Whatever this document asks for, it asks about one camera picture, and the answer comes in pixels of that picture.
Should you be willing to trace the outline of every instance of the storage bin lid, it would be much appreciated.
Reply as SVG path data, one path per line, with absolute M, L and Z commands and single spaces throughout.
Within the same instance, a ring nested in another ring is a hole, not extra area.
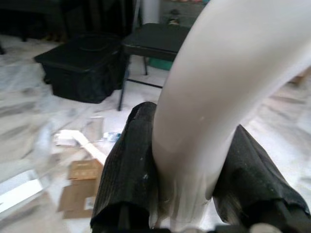
M 104 65 L 117 54 L 121 40 L 113 34 L 84 34 L 66 44 L 35 57 L 43 65 L 70 70 L 88 72 L 96 66 Z

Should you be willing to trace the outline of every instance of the white plastic tube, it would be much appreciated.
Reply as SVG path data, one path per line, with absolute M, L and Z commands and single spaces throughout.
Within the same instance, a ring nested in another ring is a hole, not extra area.
M 153 154 L 164 216 L 198 226 L 235 127 L 311 64 L 310 0 L 212 0 L 156 109 Z

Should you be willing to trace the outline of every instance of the cardboard piece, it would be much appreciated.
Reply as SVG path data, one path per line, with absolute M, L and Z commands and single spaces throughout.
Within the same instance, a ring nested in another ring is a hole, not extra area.
M 74 161 L 70 166 L 70 186 L 63 188 L 58 211 L 63 218 L 91 217 L 103 167 L 96 160 Z

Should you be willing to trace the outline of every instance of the black storage bin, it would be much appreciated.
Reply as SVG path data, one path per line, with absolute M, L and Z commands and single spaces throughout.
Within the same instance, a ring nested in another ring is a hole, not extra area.
M 126 62 L 121 40 L 109 33 L 78 36 L 35 61 L 54 95 L 87 103 L 100 103 L 121 88 Z

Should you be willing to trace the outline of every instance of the teal object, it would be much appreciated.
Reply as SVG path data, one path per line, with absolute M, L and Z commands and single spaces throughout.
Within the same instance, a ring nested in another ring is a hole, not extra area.
M 149 58 L 148 63 L 151 67 L 163 69 L 163 70 L 170 70 L 173 65 L 173 62 L 156 59 L 156 58 Z

